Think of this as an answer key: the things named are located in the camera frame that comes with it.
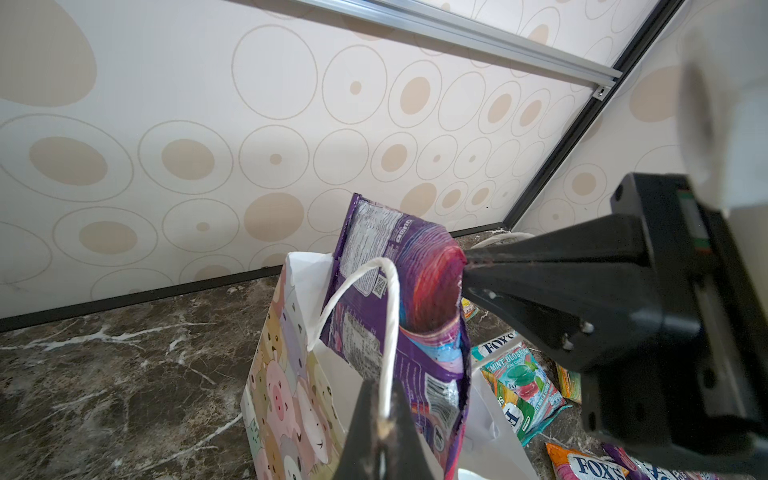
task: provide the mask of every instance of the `black edge strip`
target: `black edge strip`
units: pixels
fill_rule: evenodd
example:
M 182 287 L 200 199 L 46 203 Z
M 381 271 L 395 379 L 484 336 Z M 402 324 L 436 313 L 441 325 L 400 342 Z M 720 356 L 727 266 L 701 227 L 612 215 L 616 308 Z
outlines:
M 581 113 L 576 117 L 573 124 L 565 132 L 563 138 L 560 139 L 558 145 L 554 148 L 552 153 L 544 162 L 544 165 L 539 169 L 533 180 L 525 188 L 523 194 L 512 206 L 512 209 L 504 219 L 504 225 L 507 228 L 513 228 L 518 221 L 523 217 L 528 208 L 533 204 L 536 197 L 544 190 L 547 182 L 552 178 L 555 171 L 560 165 L 568 158 L 568 155 L 574 149 L 581 137 L 586 133 L 595 118 L 598 117 L 600 112 L 603 111 L 605 105 L 609 102 L 611 97 L 618 91 L 619 87 L 624 80 L 629 77 L 632 69 L 637 65 L 640 59 L 645 55 L 645 52 L 656 40 L 656 37 L 661 33 L 667 23 L 672 19 L 678 8 L 686 0 L 661 0 L 654 10 L 648 15 L 645 23 L 637 31 L 637 34 L 632 38 L 632 41 L 624 49 L 624 53 L 621 54 L 619 59 L 614 64 L 614 68 L 622 71 L 624 74 L 621 78 L 616 80 L 616 84 L 611 88 L 603 101 L 597 98 L 591 98 Z
M 461 237 L 463 235 L 470 235 L 472 233 L 479 233 L 488 230 L 494 230 L 496 228 L 502 228 L 503 226 L 503 223 L 491 223 L 489 225 L 482 225 L 480 227 L 457 230 L 455 232 L 451 232 L 451 236 Z M 23 329 L 28 326 L 41 325 L 43 323 L 57 322 L 59 320 L 73 318 L 76 316 L 104 312 L 105 310 L 112 310 L 121 308 L 123 306 L 135 305 L 137 303 L 150 302 L 152 300 L 168 298 L 169 296 L 184 295 L 185 293 L 200 292 L 201 290 L 208 290 L 211 288 L 217 288 L 219 286 L 231 285 L 232 283 L 247 282 L 248 280 L 256 280 L 259 278 L 264 278 L 265 276 L 280 275 L 282 268 L 282 265 L 268 266 L 267 268 L 251 270 L 250 272 L 219 276 L 217 278 L 211 278 L 208 280 L 200 280 L 199 282 L 182 283 L 181 285 L 167 286 L 165 288 L 148 290 L 147 292 L 130 293 L 128 295 L 113 296 L 103 300 L 95 300 L 93 302 L 78 303 L 76 305 L 67 305 L 50 310 L 42 310 L 41 312 L 9 316 L 7 318 L 0 319 L 0 333 L 8 332 L 10 330 Z

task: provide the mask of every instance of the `paper gift bag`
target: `paper gift bag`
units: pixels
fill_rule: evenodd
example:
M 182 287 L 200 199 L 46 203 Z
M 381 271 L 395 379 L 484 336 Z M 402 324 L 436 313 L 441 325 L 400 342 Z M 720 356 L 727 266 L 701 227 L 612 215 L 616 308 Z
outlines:
M 331 267 L 330 255 L 295 252 L 288 255 L 280 274 L 240 404 L 259 480 L 332 478 L 338 465 L 362 377 L 322 342 L 311 351 L 306 348 L 307 338 L 316 338 L 323 328 L 319 317 Z M 484 394 L 495 402 L 482 376 L 473 382 L 480 389 L 485 386 Z M 482 402 L 474 401 L 478 395 L 474 387 L 470 395 L 470 423 L 458 477 L 482 478 L 470 476 L 468 470 L 477 469 L 523 473 L 509 478 L 536 478 L 514 434 L 508 439 L 504 429 L 493 426 L 494 421 L 505 421 L 501 412 L 494 417 Z M 472 428 L 473 419 L 478 429 Z M 438 480 L 442 469 L 419 437 Z M 517 449 L 514 443 L 508 448 L 507 441 L 517 442 Z

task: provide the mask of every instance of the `nutrition label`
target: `nutrition label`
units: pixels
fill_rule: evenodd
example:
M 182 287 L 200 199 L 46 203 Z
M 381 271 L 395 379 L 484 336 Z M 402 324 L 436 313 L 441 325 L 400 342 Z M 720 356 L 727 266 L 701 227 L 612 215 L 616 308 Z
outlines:
M 347 235 L 339 262 L 339 272 L 345 277 L 355 273 L 368 260 L 382 257 L 389 238 L 402 214 L 396 210 L 360 202 L 355 211 L 352 229 Z M 355 282 L 355 288 L 365 296 L 376 285 L 378 270 L 371 270 Z

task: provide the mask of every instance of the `dark brown marble countertop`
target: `dark brown marble countertop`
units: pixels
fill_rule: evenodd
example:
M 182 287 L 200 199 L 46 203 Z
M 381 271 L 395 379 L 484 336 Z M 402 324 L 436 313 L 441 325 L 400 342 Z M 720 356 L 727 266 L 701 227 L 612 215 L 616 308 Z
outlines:
M 275 282 L 0 334 L 0 478 L 254 478 L 240 396 Z M 468 322 L 473 344 L 508 330 L 487 312 Z M 526 447 L 542 480 L 546 442 L 601 451 L 579 415 L 564 410 Z

